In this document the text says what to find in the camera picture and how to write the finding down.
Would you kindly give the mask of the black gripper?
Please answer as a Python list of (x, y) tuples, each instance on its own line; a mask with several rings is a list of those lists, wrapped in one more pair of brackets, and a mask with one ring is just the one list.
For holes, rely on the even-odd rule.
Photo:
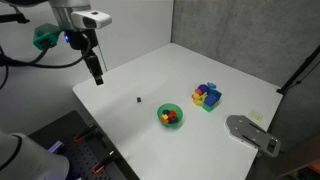
[(81, 58), (85, 60), (86, 65), (93, 75), (96, 85), (104, 83), (102, 76), (99, 73), (99, 61), (93, 48), (98, 45), (98, 39), (94, 30), (83, 31), (68, 31), (68, 42), (72, 49), (79, 50), (82, 54)]

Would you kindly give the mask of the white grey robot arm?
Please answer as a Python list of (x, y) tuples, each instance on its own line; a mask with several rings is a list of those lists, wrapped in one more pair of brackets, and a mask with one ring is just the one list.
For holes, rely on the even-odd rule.
[[(89, 0), (1, 0), (16, 6), (35, 6), (49, 2), (59, 27), (74, 50), (82, 56), (67, 65), (41, 65), (21, 62), (38, 68), (67, 68), (84, 60), (97, 85), (103, 83), (102, 69), (93, 48), (98, 45), (96, 29), (112, 22), (111, 16), (91, 8)], [(44, 149), (21, 133), (1, 133), (1, 180), (65, 180), (70, 168), (68, 159)]]

